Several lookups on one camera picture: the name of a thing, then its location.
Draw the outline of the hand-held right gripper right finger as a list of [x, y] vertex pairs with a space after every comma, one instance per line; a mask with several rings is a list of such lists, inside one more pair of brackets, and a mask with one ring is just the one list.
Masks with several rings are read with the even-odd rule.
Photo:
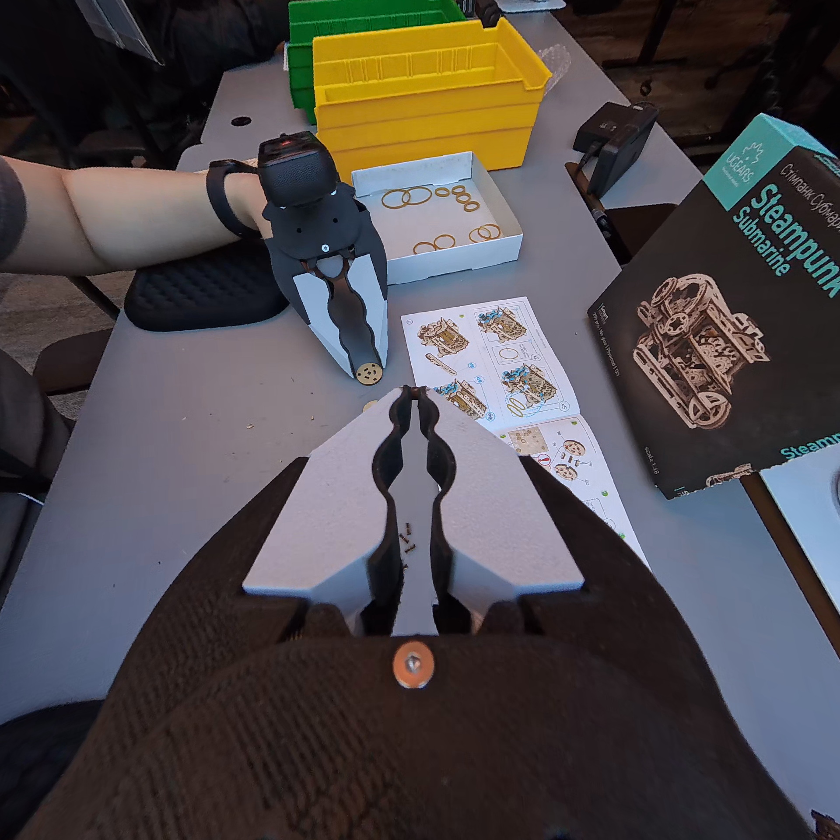
[[496, 602], [579, 590], [583, 573], [525, 464], [541, 468], [435, 390], [419, 389], [418, 414], [439, 487], [429, 550], [438, 632], [468, 634]]

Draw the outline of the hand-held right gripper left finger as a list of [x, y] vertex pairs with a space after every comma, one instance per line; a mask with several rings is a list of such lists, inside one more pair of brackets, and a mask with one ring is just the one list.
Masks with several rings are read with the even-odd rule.
[[412, 389], [387, 393], [311, 452], [243, 588], [337, 606], [390, 636], [403, 589], [395, 502]]

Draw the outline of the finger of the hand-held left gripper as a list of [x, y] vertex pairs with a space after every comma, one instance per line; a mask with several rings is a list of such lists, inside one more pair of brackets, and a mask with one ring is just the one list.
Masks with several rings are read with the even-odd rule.
[[310, 330], [339, 367], [355, 378], [352, 361], [355, 327], [358, 320], [351, 289], [344, 269], [331, 269], [333, 276], [307, 272], [294, 276]]
[[356, 370], [375, 362], [384, 369], [388, 356], [388, 305], [369, 255], [357, 257], [346, 273], [353, 304], [358, 312], [352, 361]]

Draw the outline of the person's left forearm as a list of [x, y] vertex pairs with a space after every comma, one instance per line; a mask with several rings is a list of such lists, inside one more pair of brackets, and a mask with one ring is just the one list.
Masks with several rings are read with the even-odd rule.
[[[65, 170], [2, 157], [3, 273], [82, 276], [196, 256], [235, 242], [207, 197], [204, 173]], [[271, 237], [258, 175], [230, 174], [240, 222]]]

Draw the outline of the black wristband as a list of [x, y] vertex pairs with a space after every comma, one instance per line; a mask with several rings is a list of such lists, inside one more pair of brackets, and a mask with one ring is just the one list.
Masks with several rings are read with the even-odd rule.
[[240, 222], [231, 207], [225, 192], [225, 178], [230, 174], [258, 173], [257, 167], [243, 161], [223, 159], [212, 161], [206, 173], [206, 193], [208, 200], [218, 220], [228, 231], [239, 238], [261, 238], [258, 229], [248, 227]]

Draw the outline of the white cardboard tray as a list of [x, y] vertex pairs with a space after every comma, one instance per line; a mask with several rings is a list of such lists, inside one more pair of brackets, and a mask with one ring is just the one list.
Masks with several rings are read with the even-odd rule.
[[522, 228], [473, 152], [352, 173], [385, 247], [390, 286], [516, 260]]

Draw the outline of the group of tan rubber bands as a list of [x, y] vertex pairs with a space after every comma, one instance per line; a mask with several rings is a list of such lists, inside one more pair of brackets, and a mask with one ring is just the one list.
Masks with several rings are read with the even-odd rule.
[[391, 189], [373, 202], [371, 217], [389, 259], [482, 244], [503, 236], [471, 182]]

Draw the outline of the printed instruction booklet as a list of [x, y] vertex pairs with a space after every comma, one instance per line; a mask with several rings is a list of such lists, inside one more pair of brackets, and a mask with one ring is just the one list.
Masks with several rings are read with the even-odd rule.
[[415, 383], [570, 489], [646, 562], [571, 381], [525, 297], [402, 316]]

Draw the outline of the black textured wrist rest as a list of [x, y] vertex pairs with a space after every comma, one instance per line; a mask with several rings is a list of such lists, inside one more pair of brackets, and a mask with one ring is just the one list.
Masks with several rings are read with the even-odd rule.
[[138, 269], [123, 303], [131, 323], [152, 332], [263, 322], [287, 306], [266, 245], [256, 239]]

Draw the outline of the yellow plastic bin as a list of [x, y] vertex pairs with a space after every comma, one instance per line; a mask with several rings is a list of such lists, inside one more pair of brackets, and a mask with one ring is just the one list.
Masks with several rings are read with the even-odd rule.
[[522, 165], [552, 73], [505, 19], [316, 37], [318, 138], [353, 171], [474, 152]]

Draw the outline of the black model kit box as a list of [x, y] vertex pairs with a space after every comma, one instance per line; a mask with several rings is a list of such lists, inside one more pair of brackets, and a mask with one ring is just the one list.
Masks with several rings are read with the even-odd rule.
[[590, 307], [666, 498], [838, 443], [838, 175], [760, 114]]

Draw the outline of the green plastic bin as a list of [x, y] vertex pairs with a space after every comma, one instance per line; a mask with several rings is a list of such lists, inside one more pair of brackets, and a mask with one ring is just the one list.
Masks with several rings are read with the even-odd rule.
[[288, 5], [290, 35], [286, 47], [294, 107], [316, 123], [312, 41], [390, 28], [439, 25], [465, 20], [454, 1], [306, 1]]

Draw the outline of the brown chair seat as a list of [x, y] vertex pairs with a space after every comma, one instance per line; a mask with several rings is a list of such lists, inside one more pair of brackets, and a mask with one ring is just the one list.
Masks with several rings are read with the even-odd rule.
[[38, 355], [33, 376], [48, 396], [86, 391], [111, 337], [112, 328], [56, 341]]

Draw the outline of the black power adapter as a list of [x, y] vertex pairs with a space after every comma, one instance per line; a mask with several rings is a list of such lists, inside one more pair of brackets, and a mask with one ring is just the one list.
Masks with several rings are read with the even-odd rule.
[[634, 105], [607, 102], [578, 129], [573, 150], [582, 152], [581, 169], [591, 158], [596, 164], [587, 192], [602, 198], [641, 154], [658, 117], [649, 101]]

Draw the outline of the white flat sheet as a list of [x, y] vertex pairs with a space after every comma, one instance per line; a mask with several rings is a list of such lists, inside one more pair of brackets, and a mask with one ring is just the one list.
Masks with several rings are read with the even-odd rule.
[[839, 607], [839, 447], [761, 471], [835, 608]]

